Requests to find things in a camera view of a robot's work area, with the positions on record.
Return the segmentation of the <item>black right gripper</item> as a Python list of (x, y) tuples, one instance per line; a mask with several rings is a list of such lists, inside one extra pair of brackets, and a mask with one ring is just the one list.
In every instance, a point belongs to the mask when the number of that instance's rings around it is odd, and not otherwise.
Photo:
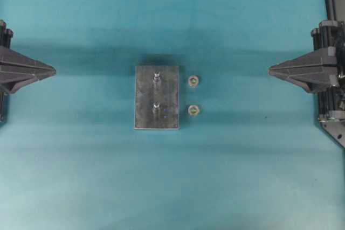
[[(315, 51), (271, 66), (268, 74), (301, 87), (307, 93), (318, 93), (319, 121), (343, 121), (344, 22), (323, 20), (311, 31), (311, 36)], [(337, 70), (309, 74), (291, 74), (287, 70), (336, 65)]]

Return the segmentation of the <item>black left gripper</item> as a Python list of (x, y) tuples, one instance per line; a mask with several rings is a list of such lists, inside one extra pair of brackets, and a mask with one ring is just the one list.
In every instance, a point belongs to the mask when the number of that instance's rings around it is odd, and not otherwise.
[(56, 69), (10, 49), (13, 31), (1, 19), (1, 122), (5, 121), (6, 94), (56, 74)]

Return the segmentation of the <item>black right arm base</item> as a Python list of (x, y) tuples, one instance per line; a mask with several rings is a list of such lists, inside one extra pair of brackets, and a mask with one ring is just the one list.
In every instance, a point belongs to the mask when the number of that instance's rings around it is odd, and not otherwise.
[(337, 64), (339, 68), (339, 86), (328, 90), (328, 97), (331, 100), (328, 104), (332, 104), (333, 115), (344, 114), (344, 0), (325, 0), (327, 18), (339, 22), (341, 25), (340, 33), (335, 38), (335, 46), (337, 53)]

